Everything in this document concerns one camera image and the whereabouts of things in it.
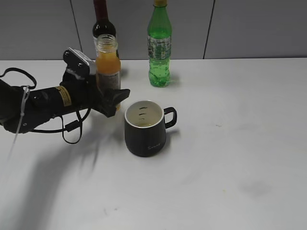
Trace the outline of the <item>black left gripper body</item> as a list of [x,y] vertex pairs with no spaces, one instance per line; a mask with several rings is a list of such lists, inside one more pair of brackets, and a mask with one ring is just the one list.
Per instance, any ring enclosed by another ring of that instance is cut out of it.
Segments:
[[50,90],[50,108],[56,115],[89,108],[102,112],[105,105],[96,76],[89,75],[83,79],[76,79],[70,74],[65,74],[60,85]]

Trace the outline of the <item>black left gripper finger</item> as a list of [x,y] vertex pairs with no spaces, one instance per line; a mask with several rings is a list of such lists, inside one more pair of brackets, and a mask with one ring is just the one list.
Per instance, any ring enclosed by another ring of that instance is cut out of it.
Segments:
[[106,117],[112,117],[116,114],[117,106],[130,95],[130,89],[104,89],[100,112]]

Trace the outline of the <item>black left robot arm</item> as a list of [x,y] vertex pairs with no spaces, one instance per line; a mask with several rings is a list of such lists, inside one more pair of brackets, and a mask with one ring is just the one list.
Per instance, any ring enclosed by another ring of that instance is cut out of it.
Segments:
[[94,75],[78,80],[65,73],[59,86],[30,91],[25,105],[23,94],[22,86],[0,82],[0,124],[12,133],[37,132],[36,127],[50,119],[84,109],[112,117],[117,104],[129,97],[130,90],[99,90]]

